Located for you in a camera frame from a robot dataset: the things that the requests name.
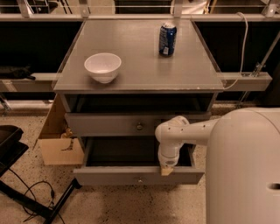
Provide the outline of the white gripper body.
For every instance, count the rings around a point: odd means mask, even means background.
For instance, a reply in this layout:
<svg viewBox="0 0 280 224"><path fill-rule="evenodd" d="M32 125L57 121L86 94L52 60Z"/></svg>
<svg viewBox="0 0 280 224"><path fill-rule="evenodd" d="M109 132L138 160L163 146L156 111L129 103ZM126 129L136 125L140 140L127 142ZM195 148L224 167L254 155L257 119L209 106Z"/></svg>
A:
<svg viewBox="0 0 280 224"><path fill-rule="evenodd" d="M174 167L179 161L179 155L175 157L167 157L161 151L158 152L158 161L163 167Z"/></svg>

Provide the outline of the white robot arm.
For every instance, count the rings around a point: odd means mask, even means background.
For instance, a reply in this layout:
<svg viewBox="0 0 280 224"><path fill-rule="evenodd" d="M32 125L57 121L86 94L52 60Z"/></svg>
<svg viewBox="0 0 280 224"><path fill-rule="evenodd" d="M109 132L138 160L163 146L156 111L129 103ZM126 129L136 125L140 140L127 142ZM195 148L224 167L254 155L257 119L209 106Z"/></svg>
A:
<svg viewBox="0 0 280 224"><path fill-rule="evenodd" d="M183 144L206 146L206 224L280 224L280 108L241 108L190 124L157 126L164 175Z"/></svg>

